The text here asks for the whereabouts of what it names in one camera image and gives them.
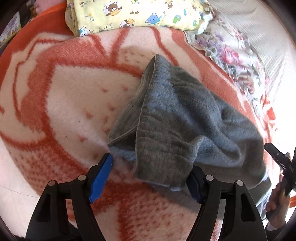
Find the person's right hand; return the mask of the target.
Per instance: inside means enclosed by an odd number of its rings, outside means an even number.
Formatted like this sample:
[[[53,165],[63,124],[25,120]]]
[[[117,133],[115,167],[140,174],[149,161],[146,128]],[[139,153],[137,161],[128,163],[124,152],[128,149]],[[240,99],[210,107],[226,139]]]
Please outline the person's right hand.
[[[285,218],[290,207],[290,196],[285,195],[282,181],[272,190],[269,201],[266,205],[266,213],[269,215],[268,222],[276,229],[283,227]]]

